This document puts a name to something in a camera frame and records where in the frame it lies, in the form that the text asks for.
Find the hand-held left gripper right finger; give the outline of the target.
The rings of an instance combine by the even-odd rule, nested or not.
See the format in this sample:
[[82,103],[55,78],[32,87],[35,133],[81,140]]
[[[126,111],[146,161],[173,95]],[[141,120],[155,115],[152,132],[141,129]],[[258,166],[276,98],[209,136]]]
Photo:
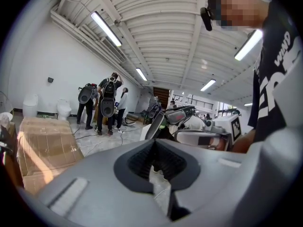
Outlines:
[[258,149],[247,154],[208,150],[156,140],[169,171],[168,215],[155,218],[159,227],[252,227],[258,223],[252,193]]

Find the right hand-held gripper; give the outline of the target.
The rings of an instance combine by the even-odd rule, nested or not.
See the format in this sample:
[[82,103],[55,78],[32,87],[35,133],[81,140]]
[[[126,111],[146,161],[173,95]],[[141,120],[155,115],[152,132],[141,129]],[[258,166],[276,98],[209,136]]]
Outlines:
[[178,130],[176,141],[188,146],[207,148],[211,138],[225,138],[231,144],[241,136],[241,124],[238,114],[218,117],[205,122],[205,131]]

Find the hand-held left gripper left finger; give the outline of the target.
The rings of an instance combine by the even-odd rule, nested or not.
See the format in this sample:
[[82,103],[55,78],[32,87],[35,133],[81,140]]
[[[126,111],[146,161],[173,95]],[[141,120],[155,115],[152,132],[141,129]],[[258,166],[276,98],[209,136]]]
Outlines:
[[153,140],[94,153],[55,177],[38,199],[84,227],[163,227],[170,219],[149,181]]

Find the person's right hand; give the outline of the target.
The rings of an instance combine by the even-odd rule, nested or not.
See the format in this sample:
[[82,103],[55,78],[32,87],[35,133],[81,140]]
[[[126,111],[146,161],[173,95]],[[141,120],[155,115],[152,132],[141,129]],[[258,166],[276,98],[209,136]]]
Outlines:
[[227,151],[229,143],[230,141],[225,138],[211,138],[207,148],[217,151]]

